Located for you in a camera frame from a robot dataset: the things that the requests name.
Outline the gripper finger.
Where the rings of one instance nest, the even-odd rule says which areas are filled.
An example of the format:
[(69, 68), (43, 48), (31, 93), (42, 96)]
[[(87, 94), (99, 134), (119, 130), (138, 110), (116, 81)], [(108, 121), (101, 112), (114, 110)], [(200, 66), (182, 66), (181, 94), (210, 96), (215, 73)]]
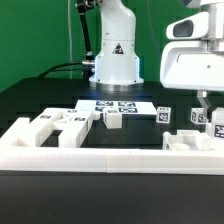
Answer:
[(200, 102), (200, 105), (204, 109), (204, 115), (206, 117), (208, 117), (209, 116), (209, 111), (210, 111), (210, 108), (211, 108), (211, 103), (208, 99), (208, 92), (205, 91), (205, 90), (198, 90), (197, 91), (197, 98), (198, 98), (198, 101)]

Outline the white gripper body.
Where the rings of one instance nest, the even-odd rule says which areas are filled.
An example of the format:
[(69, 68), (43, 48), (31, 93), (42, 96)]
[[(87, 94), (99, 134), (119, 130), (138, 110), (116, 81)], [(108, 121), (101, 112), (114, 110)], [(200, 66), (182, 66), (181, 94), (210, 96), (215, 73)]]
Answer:
[(173, 41), (163, 50), (160, 82), (165, 88), (224, 91), (224, 53), (206, 41)]

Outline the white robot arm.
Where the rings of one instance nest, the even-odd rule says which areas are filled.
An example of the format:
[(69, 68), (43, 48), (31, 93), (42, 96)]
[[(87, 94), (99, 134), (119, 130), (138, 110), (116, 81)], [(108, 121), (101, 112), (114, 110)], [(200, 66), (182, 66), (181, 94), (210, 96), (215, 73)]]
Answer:
[[(101, 12), (101, 50), (90, 85), (105, 90), (141, 85), (135, 54), (136, 18), (121, 0), (96, 0)], [(208, 91), (224, 91), (224, 0), (180, 0), (199, 13), (170, 24), (162, 52), (160, 82), (166, 88), (198, 92), (204, 108)]]

